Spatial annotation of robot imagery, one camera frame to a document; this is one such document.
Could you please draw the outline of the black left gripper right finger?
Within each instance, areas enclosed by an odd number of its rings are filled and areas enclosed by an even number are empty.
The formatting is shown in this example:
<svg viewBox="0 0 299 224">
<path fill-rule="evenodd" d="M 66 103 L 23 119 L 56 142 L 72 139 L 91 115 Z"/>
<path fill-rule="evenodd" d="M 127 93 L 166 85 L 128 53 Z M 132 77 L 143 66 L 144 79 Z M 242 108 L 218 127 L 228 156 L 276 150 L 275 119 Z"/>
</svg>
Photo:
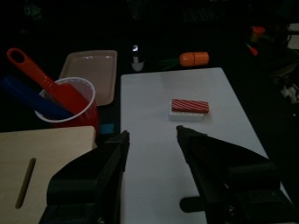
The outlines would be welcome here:
<svg viewBox="0 0 299 224">
<path fill-rule="evenodd" d="M 268 158 L 183 126 L 176 127 L 176 138 L 199 191 L 180 201 L 186 213 L 203 211 L 207 224 L 299 222 Z"/>
</svg>

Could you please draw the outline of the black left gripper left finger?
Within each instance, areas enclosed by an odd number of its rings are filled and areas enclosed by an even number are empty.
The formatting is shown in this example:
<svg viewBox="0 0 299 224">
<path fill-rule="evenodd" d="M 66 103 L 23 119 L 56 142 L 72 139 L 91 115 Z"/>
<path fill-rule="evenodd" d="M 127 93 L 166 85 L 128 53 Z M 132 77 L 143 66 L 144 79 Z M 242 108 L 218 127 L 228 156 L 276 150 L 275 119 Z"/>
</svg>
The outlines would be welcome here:
<svg viewBox="0 0 299 224">
<path fill-rule="evenodd" d="M 130 133 L 123 131 L 55 173 L 39 224 L 120 224 L 128 148 Z"/>
</svg>

